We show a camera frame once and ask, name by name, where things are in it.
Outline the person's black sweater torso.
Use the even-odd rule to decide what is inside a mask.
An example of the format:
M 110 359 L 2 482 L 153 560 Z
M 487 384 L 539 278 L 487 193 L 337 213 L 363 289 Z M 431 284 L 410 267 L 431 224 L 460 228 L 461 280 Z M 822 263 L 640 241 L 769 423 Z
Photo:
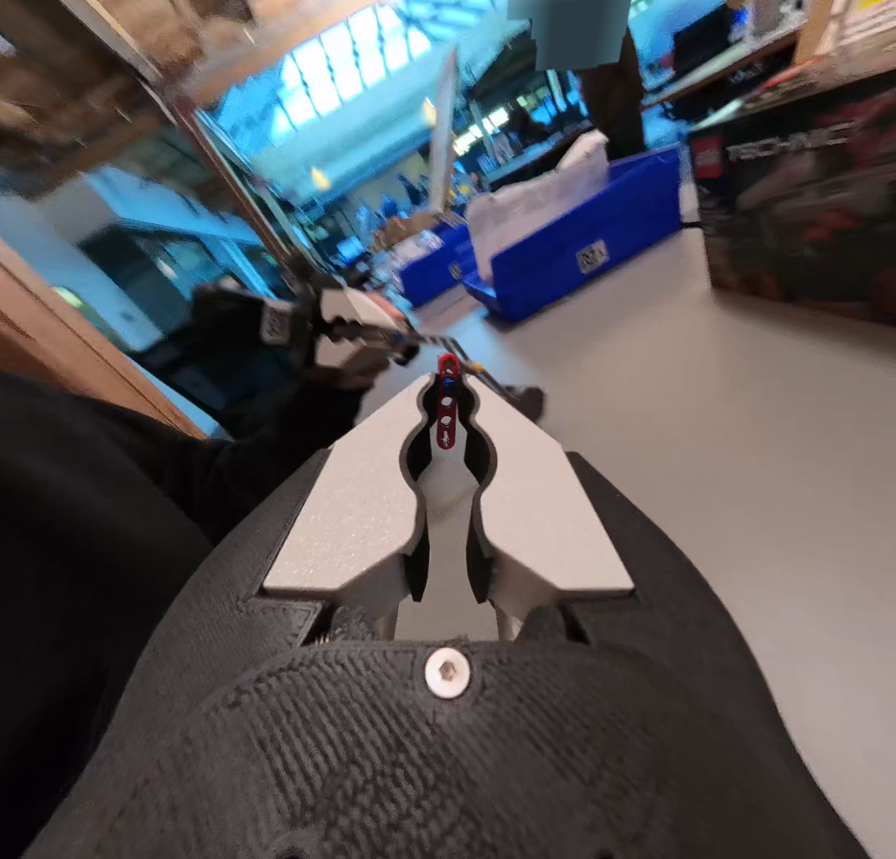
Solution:
M 292 473 L 230 475 L 232 440 L 7 372 L 1 430 L 1 849 L 18 857 L 185 583 Z

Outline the wooden display board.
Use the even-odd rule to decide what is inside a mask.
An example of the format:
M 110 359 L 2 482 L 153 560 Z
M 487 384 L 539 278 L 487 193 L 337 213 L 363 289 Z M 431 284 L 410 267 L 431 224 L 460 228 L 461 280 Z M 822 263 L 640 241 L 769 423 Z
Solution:
M 456 45 L 445 58 L 434 90 L 434 123 L 429 152 L 429 211 L 444 213 L 450 206 L 449 193 L 454 170 L 454 100 L 458 75 Z

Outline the wooden post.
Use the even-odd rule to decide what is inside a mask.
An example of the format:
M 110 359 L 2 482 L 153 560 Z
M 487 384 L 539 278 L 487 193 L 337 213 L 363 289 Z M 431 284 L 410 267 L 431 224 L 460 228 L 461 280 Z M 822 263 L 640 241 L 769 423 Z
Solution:
M 146 374 L 1 243 L 1 370 L 106 401 L 200 439 Z

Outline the white printed plastic bag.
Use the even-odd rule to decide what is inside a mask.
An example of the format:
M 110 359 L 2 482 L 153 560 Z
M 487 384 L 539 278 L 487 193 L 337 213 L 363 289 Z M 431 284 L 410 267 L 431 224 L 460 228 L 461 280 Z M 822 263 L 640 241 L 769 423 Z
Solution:
M 609 181 L 608 138 L 578 137 L 551 171 L 476 196 L 466 220 L 479 277 L 492 285 L 492 263 L 505 249 L 587 202 Z

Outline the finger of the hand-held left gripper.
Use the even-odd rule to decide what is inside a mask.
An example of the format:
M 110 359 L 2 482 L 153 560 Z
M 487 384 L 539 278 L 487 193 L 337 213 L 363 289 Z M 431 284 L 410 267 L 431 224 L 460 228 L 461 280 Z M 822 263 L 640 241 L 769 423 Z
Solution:
M 407 316 L 377 293 L 350 287 L 319 293 L 320 335 L 406 335 L 412 330 Z
M 331 338 L 321 335 L 315 342 L 315 368 L 318 370 L 339 370 L 340 366 L 349 359 L 354 349 L 360 348 L 364 343 L 369 345 L 381 345 L 391 350 L 394 346 L 381 338 Z

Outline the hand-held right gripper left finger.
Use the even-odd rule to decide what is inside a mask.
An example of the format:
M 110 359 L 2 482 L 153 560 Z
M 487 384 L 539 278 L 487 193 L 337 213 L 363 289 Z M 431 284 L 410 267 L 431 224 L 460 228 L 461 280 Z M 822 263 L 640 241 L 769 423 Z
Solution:
M 421 376 L 330 448 L 263 579 L 263 596 L 360 608 L 378 639 L 395 636 L 411 595 L 406 562 L 427 539 L 427 513 L 410 472 L 413 440 L 428 436 Z

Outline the person's left hand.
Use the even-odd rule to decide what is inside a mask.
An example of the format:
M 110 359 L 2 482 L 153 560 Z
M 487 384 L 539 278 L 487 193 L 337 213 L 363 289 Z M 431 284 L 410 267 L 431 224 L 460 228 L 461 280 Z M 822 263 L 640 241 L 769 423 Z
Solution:
M 392 351 L 364 343 L 339 368 L 335 387 L 342 391 L 368 391 L 390 366 Z

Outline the grey lego chassis assembly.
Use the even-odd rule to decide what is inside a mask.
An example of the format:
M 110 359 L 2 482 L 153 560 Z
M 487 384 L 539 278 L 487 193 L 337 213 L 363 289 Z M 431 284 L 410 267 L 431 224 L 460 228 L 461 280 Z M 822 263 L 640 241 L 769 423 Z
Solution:
M 543 416 L 546 405 L 546 395 L 543 389 L 535 385 L 512 385 L 499 382 L 487 368 L 473 361 L 456 338 L 424 334 L 413 329 L 402 332 L 388 328 L 382 331 L 382 336 L 386 345 L 393 350 L 392 354 L 396 360 L 407 362 L 422 347 L 434 347 L 453 354 L 459 359 L 464 373 L 486 385 L 519 411 L 523 417 L 537 423 Z

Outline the black lego set box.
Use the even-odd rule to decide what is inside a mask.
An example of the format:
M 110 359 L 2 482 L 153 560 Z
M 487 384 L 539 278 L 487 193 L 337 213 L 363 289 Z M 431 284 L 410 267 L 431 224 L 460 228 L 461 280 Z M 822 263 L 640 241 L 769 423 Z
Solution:
M 714 290 L 894 327 L 894 69 L 779 80 L 688 146 Z

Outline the blue plastic storage bin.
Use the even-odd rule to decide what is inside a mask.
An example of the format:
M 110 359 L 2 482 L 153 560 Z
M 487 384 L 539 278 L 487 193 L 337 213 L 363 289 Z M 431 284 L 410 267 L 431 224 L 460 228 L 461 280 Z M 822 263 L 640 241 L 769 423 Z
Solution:
M 476 269 L 466 223 L 441 223 L 406 238 L 389 253 L 395 287 L 414 308 L 432 302 Z
M 673 144 L 611 163 L 598 193 L 500 250 L 490 281 L 463 275 L 464 289 L 516 323 L 676 235 L 683 227 L 680 156 Z

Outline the person's left forearm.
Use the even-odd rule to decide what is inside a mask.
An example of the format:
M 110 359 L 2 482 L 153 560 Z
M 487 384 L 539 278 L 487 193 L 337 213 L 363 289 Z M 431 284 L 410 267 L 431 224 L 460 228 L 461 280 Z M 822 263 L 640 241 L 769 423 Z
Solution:
M 216 455 L 225 473 L 240 478 L 290 474 L 354 426 L 376 373 L 336 373 L 300 383 L 263 418 L 260 428 Z

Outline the red lego beam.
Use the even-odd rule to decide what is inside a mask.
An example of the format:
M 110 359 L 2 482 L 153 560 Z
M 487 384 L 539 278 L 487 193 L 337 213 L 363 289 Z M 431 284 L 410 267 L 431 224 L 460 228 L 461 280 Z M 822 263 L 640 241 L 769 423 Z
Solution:
M 462 365 L 456 355 L 445 352 L 438 360 L 438 401 L 435 441 L 441 450 L 452 450 L 456 439 L 458 400 L 462 382 Z

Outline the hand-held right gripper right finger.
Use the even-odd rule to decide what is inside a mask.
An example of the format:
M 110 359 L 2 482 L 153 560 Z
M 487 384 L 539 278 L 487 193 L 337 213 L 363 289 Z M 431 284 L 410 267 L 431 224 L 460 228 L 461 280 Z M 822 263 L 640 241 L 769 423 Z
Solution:
M 561 444 L 476 378 L 458 398 L 476 481 L 467 574 L 498 638 L 515 639 L 539 607 L 631 596 L 632 577 Z

